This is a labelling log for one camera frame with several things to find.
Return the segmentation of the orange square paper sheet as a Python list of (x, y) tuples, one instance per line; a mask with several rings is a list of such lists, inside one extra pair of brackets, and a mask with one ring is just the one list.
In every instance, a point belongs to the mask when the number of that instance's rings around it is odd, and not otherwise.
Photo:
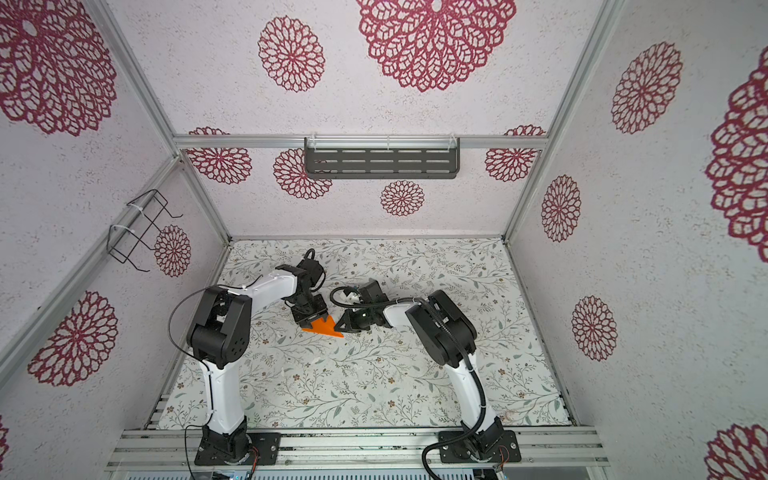
[(326, 317), (317, 318), (309, 323), (308, 327), (303, 327), (302, 330), (309, 333), (315, 333), (335, 338), (343, 338), (344, 335), (338, 332), (336, 329), (336, 323), (334, 319), (328, 315)]

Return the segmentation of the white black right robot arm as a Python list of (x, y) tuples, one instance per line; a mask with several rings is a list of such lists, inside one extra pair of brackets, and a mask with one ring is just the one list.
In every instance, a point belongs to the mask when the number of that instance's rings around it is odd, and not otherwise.
[(339, 333), (359, 333), (376, 325), (415, 334), (433, 362), (446, 370), (453, 386), (463, 428), (457, 440), (476, 455), (486, 454), (499, 442), (503, 425), (480, 379), (477, 331), (446, 292), (390, 299), (372, 281), (337, 287), (329, 300), (344, 309), (334, 327)]

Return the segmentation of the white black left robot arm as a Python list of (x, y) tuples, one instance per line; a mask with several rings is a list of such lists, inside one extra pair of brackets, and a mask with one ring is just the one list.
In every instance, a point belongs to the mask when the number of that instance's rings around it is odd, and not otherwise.
[(203, 291), (187, 344), (203, 372), (209, 430), (231, 435), (245, 420), (238, 362), (249, 347), (253, 313), (283, 302), (303, 330), (335, 326), (319, 293), (324, 279), (319, 262), (305, 259), (296, 266), (280, 265), (246, 286), (215, 285)]

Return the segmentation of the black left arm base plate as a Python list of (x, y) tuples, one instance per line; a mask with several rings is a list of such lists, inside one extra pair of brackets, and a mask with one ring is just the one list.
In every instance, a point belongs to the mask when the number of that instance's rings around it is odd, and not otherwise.
[(275, 465), (279, 453), (279, 433), (235, 432), (219, 434), (204, 429), (195, 466)]

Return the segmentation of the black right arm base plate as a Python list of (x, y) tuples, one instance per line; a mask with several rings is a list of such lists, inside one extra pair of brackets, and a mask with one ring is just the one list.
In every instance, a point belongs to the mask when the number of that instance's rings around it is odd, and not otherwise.
[[(438, 433), (438, 441), (453, 441), (459, 435), (459, 431), (443, 430)], [(515, 433), (505, 429), (500, 433), (476, 435), (461, 442), (453, 441), (440, 449), (440, 460), (445, 464), (519, 463), (522, 455)]]

